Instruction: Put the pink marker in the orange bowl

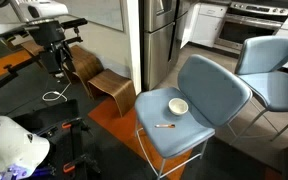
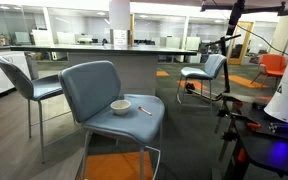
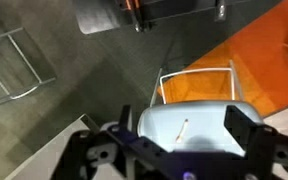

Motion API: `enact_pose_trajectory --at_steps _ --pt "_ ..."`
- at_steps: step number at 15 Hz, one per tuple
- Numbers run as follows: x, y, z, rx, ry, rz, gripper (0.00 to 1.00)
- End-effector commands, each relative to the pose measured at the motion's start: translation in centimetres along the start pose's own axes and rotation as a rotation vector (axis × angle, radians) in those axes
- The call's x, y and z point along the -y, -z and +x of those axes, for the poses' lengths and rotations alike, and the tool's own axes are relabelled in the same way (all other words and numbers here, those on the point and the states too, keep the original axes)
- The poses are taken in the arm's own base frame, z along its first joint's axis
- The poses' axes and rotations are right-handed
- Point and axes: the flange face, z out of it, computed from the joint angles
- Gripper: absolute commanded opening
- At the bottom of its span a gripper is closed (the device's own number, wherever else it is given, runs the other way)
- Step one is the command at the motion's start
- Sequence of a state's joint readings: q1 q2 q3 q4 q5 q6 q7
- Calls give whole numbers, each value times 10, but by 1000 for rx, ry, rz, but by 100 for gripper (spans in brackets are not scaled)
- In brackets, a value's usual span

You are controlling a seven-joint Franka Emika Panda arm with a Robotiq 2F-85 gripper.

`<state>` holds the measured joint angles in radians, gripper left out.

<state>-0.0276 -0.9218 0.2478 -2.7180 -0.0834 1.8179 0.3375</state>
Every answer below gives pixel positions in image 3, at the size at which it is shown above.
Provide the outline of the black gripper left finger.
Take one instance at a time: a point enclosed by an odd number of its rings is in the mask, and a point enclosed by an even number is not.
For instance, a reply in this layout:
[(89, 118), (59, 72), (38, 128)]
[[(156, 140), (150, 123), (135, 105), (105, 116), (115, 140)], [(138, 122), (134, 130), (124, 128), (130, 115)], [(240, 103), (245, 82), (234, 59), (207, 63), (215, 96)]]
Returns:
[(132, 108), (124, 105), (117, 125), (107, 130), (109, 136), (126, 154), (140, 162), (168, 162), (171, 154), (147, 137), (132, 132)]

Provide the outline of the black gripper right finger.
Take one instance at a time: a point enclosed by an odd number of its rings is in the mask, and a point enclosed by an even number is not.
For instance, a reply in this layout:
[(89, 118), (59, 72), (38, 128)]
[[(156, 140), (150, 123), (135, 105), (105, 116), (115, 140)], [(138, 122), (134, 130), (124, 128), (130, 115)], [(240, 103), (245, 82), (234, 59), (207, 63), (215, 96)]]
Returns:
[(264, 123), (254, 122), (237, 106), (226, 108), (224, 127), (245, 151), (248, 159), (272, 159), (277, 131)]

